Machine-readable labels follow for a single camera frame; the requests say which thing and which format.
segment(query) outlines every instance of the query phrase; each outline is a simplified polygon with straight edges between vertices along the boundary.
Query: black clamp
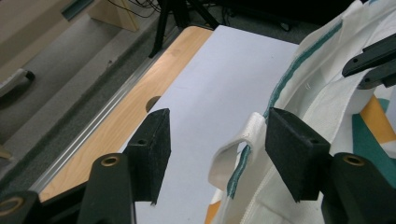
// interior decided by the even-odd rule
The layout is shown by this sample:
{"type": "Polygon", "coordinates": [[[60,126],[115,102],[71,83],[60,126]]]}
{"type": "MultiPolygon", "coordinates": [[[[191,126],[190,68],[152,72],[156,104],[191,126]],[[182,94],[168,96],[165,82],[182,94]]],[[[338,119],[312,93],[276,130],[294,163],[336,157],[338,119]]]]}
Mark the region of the black clamp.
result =
{"type": "Polygon", "coordinates": [[[157,203],[171,154],[169,109],[143,120],[122,153],[92,165],[90,178],[40,202],[33,191],[0,198],[1,224],[135,224],[135,202],[157,203]]]}
{"type": "Polygon", "coordinates": [[[396,191],[368,160],[330,143],[288,111],[270,108],[265,150],[295,202],[324,195],[326,224],[395,223],[396,191]]]}
{"type": "Polygon", "coordinates": [[[396,84],[396,34],[364,48],[362,54],[346,63],[342,74],[349,77],[373,67],[364,76],[358,89],[369,90],[381,84],[385,87],[396,84]]]}

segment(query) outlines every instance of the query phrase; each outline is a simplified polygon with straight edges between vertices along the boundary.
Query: white table surface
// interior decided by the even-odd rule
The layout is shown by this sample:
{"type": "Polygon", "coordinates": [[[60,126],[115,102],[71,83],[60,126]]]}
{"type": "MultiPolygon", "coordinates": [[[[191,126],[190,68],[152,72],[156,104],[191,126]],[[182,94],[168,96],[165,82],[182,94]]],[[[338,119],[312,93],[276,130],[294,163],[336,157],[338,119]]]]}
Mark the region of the white table surface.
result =
{"type": "Polygon", "coordinates": [[[159,102],[170,109],[172,154],[158,204],[136,203],[137,223],[204,223],[213,155],[263,113],[297,45],[220,26],[159,102]]]}

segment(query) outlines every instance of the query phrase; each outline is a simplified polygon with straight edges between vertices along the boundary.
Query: green trim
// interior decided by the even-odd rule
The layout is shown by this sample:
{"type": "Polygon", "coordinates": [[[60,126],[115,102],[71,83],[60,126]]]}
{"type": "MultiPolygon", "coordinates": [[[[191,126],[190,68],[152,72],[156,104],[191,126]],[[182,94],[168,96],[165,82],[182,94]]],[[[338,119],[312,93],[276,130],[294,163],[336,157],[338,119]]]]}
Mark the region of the green trim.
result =
{"type": "Polygon", "coordinates": [[[370,0],[369,5],[371,5],[372,3],[376,2],[376,1],[378,1],[378,0],[370,0]]]}
{"type": "Polygon", "coordinates": [[[389,106],[389,100],[378,98],[378,102],[381,104],[381,107],[384,110],[384,112],[387,112],[389,106]]]}
{"type": "Polygon", "coordinates": [[[236,169],[233,171],[230,180],[227,184],[227,196],[232,198],[235,196],[236,187],[238,187],[238,181],[242,173],[248,164],[248,155],[250,154],[250,146],[245,146],[241,153],[241,158],[239,159],[236,169]]]}
{"type": "Polygon", "coordinates": [[[280,93],[285,88],[286,84],[289,80],[293,77],[294,72],[310,57],[314,54],[318,49],[320,49],[330,38],[332,38],[341,28],[343,27],[343,22],[340,21],[334,25],[334,27],[322,36],[317,42],[315,42],[311,47],[305,50],[300,56],[298,56],[289,66],[286,73],[277,83],[276,87],[274,88],[268,106],[264,112],[264,117],[268,118],[269,108],[275,105],[275,102],[279,99],[280,93]]]}

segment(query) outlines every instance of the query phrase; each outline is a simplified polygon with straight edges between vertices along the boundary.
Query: tripod leg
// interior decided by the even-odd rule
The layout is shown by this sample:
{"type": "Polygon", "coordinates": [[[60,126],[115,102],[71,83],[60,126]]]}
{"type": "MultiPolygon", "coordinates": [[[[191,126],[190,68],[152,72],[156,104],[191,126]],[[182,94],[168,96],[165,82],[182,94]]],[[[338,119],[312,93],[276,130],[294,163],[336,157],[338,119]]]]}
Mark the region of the tripod leg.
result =
{"type": "Polygon", "coordinates": [[[160,51],[160,49],[163,47],[163,36],[165,35],[166,22],[168,21],[169,1],[170,0],[163,0],[160,20],[158,21],[157,34],[155,36],[154,48],[148,56],[149,58],[154,57],[154,55],[158,53],[158,51],[160,51]]]}
{"type": "Polygon", "coordinates": [[[172,1],[171,8],[174,12],[177,27],[186,28],[190,24],[189,10],[185,0],[172,1]]]}
{"type": "Polygon", "coordinates": [[[187,0],[197,10],[197,12],[204,18],[204,20],[212,27],[216,29],[219,26],[219,22],[197,1],[187,0]]]}

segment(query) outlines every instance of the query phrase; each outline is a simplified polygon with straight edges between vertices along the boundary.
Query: green stripe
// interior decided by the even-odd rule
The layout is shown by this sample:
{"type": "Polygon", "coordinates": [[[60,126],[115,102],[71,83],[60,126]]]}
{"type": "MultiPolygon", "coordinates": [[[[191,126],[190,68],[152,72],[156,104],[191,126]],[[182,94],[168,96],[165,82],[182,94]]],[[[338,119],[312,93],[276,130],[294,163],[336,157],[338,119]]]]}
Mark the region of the green stripe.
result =
{"type": "Polygon", "coordinates": [[[233,171],[233,175],[227,184],[227,196],[232,198],[235,196],[236,188],[238,187],[238,181],[242,173],[244,173],[245,167],[248,164],[248,155],[250,154],[250,146],[245,146],[241,153],[238,166],[233,171]]]}
{"type": "Polygon", "coordinates": [[[384,110],[384,112],[387,112],[389,106],[389,100],[378,98],[378,101],[381,104],[381,107],[384,110]]]}
{"type": "Polygon", "coordinates": [[[372,3],[376,2],[376,1],[378,1],[378,0],[370,0],[369,5],[371,5],[372,3]]]}
{"type": "Polygon", "coordinates": [[[353,152],[371,161],[378,171],[396,188],[396,160],[390,158],[375,140],[360,114],[352,116],[353,152]]]}
{"type": "Polygon", "coordinates": [[[280,93],[285,88],[286,84],[293,77],[294,72],[309,58],[314,54],[318,49],[320,49],[330,38],[332,38],[343,26],[343,22],[340,21],[324,36],[322,36],[317,42],[315,42],[311,47],[306,49],[300,56],[298,56],[289,66],[286,73],[277,83],[275,89],[271,94],[270,101],[268,106],[264,112],[264,117],[268,118],[269,108],[275,105],[275,102],[279,99],[280,93]]]}

